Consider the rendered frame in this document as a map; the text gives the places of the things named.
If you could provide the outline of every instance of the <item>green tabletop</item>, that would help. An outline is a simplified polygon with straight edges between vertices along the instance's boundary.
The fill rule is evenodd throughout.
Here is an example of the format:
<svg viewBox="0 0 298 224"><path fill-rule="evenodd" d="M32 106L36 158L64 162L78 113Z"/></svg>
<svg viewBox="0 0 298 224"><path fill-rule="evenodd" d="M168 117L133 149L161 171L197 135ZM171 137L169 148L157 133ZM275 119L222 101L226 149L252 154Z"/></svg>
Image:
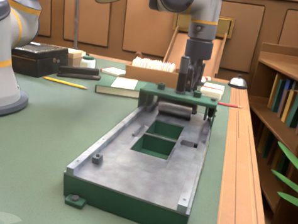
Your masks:
<svg viewBox="0 0 298 224"><path fill-rule="evenodd" d="M64 204L63 172L129 115L138 100L95 93L97 81L59 77L88 88L83 90L20 74L16 78L29 104L0 116L0 224L133 223L89 205L78 210ZM226 86L222 101L229 96ZM218 106L189 224L216 224L228 110Z"/></svg>

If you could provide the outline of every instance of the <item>black metal box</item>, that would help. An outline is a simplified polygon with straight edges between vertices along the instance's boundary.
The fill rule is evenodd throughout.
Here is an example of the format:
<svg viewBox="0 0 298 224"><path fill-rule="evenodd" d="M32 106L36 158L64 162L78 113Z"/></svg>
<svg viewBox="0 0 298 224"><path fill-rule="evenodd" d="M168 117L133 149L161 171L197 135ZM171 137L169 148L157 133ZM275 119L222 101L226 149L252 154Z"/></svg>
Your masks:
<svg viewBox="0 0 298 224"><path fill-rule="evenodd" d="M31 42L12 49L14 72L33 77L57 73L59 66L68 65L68 49Z"/></svg>

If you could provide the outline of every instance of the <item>green leaf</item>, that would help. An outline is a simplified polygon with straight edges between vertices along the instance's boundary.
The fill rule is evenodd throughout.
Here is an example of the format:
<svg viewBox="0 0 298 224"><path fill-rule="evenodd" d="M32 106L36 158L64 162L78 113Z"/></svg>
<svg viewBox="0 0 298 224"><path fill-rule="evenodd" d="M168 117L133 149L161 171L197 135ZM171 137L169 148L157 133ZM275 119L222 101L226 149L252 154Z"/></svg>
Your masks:
<svg viewBox="0 0 298 224"><path fill-rule="evenodd" d="M277 194L279 194L280 197L284 198L288 202L291 202L292 204L298 206L298 198L295 198L295 197L293 197L289 194L285 194L285 193L282 193L282 192L278 192Z"/></svg>
<svg viewBox="0 0 298 224"><path fill-rule="evenodd" d="M279 147L284 151L284 154L293 163L293 165L298 169L298 158L281 142L279 142Z"/></svg>
<svg viewBox="0 0 298 224"><path fill-rule="evenodd" d="M287 179L284 175L280 174L279 172L275 170L271 170L279 179L281 179L284 183L286 183L290 188L292 188L294 191L298 193L298 185L294 182Z"/></svg>

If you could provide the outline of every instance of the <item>wooden bookshelf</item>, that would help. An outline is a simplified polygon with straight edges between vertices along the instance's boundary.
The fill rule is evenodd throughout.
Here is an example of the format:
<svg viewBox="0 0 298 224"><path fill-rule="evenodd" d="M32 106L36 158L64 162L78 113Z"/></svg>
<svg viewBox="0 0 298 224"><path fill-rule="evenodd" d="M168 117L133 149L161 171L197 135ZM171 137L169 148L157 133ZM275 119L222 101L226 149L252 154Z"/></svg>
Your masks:
<svg viewBox="0 0 298 224"><path fill-rule="evenodd" d="M273 212L277 207L280 196L277 192L283 192L283 182L278 181L271 172L271 165L266 163L266 159L257 152L258 174L260 176L261 189Z"/></svg>
<svg viewBox="0 0 298 224"><path fill-rule="evenodd" d="M256 98L250 96L250 108L269 128L277 139L282 142L293 154L298 147L298 135L295 128L289 128L283 123L277 114L267 108L268 98Z"/></svg>
<svg viewBox="0 0 298 224"><path fill-rule="evenodd" d="M274 79L278 72L289 79L298 81L298 48L263 43L250 86L250 108L256 114L253 123L257 125L261 121L280 142L298 157L298 135L295 134L295 128L289 128L277 117L277 113L267 108ZM298 207L286 202L277 194L277 192L291 194L290 188L278 181L271 172L271 164L267 164L261 154L258 152L256 154L261 189L274 212L271 224L280 224L285 217L287 217L287 223L298 223ZM295 181L297 178L294 173L295 167L291 165L287 172L287 178L298 183Z"/></svg>

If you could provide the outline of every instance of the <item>metal pole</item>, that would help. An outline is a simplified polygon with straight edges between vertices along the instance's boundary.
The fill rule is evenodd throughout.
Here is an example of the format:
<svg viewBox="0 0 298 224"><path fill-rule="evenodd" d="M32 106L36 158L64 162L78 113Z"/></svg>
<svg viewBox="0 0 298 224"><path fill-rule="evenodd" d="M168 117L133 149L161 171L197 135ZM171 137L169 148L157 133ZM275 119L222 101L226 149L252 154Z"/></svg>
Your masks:
<svg viewBox="0 0 298 224"><path fill-rule="evenodd" d="M80 3L80 0L75 0L74 49L79 49L77 47L77 34L78 34L78 28L79 28L79 3Z"/></svg>

